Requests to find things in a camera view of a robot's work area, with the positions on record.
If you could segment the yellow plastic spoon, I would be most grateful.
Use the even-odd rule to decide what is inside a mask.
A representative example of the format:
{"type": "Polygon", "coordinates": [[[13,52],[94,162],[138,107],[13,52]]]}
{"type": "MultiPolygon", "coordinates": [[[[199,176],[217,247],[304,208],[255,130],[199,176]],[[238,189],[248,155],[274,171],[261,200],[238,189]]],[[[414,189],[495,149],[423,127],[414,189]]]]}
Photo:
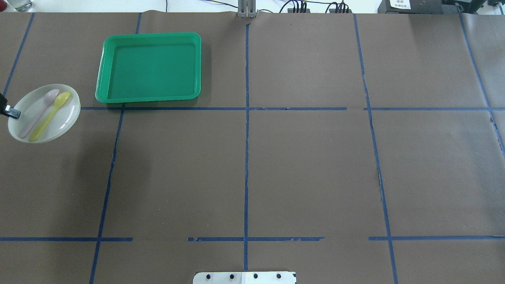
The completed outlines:
{"type": "Polygon", "coordinates": [[[36,142],[44,133],[45,129],[53,119],[54,115],[56,115],[56,112],[62,108],[63,105],[70,99],[71,93],[70,92],[62,92],[56,96],[53,102],[53,107],[49,111],[48,115],[45,116],[45,118],[36,126],[36,128],[32,131],[29,141],[30,142],[36,142]]]}

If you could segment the pink plastic spoon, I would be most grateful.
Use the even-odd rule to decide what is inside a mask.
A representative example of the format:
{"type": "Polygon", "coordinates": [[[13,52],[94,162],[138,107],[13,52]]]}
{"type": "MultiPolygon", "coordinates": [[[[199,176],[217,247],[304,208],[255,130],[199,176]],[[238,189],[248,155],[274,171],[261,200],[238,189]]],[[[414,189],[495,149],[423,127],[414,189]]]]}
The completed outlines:
{"type": "Polygon", "coordinates": [[[43,115],[45,110],[54,102],[59,93],[60,93],[59,89],[52,89],[51,91],[47,92],[44,95],[42,100],[43,102],[42,106],[39,108],[36,114],[33,115],[29,123],[18,133],[20,138],[25,138],[27,137],[27,135],[29,135],[30,131],[32,130],[36,122],[38,122],[38,120],[43,115]]]}

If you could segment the white round plate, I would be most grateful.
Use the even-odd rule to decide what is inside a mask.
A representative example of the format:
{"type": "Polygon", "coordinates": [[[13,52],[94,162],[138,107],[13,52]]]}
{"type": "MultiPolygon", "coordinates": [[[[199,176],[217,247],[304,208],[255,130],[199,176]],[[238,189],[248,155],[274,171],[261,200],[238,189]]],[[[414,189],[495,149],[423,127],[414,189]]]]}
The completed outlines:
{"type": "Polygon", "coordinates": [[[79,96],[74,88],[71,88],[65,84],[56,83],[36,88],[35,90],[27,93],[27,95],[24,95],[24,97],[22,97],[20,101],[16,103],[14,108],[20,111],[21,115],[18,119],[9,118],[8,120],[7,129],[11,137],[20,142],[40,144],[55,140],[56,138],[66,133],[77,121],[77,118],[80,114],[81,104],[79,96]],[[36,126],[38,126],[38,124],[40,124],[45,116],[48,115],[49,111],[53,107],[53,104],[51,104],[45,110],[43,115],[30,131],[29,135],[27,135],[25,138],[20,138],[18,133],[29,123],[33,115],[35,115],[39,108],[42,106],[44,95],[52,89],[59,89],[60,93],[70,92],[71,97],[65,103],[65,105],[63,105],[62,108],[56,112],[56,115],[54,115],[44,133],[36,142],[30,142],[29,137],[36,126]]]}

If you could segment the green plastic tray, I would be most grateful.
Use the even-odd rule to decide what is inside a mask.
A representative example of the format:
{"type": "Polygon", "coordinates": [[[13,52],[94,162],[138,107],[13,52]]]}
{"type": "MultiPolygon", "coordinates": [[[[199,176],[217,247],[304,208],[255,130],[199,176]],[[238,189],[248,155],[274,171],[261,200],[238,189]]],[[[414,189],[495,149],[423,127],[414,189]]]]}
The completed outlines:
{"type": "Polygon", "coordinates": [[[95,99],[102,104],[190,100],[202,84],[194,32],[113,35],[103,42],[95,99]]]}

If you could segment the aluminium frame post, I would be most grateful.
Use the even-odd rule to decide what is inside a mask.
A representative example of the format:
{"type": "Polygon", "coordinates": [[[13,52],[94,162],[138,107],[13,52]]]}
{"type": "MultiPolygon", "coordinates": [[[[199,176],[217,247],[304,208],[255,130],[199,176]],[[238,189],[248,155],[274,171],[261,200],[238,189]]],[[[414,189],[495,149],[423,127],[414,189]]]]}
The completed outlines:
{"type": "Polygon", "coordinates": [[[256,0],[238,0],[238,18],[256,18],[256,0]]]}

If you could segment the black power strip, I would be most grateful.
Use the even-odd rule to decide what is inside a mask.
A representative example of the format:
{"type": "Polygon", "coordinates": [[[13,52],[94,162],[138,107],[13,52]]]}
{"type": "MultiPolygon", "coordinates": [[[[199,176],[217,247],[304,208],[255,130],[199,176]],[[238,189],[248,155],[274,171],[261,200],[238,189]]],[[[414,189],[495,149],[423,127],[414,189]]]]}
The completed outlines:
{"type": "Polygon", "coordinates": [[[310,14],[310,13],[319,13],[319,14],[352,14],[352,9],[342,9],[340,11],[336,10],[336,5],[316,5],[308,3],[308,7],[299,7],[296,5],[288,5],[283,8],[282,13],[302,13],[302,14],[310,14]]]}

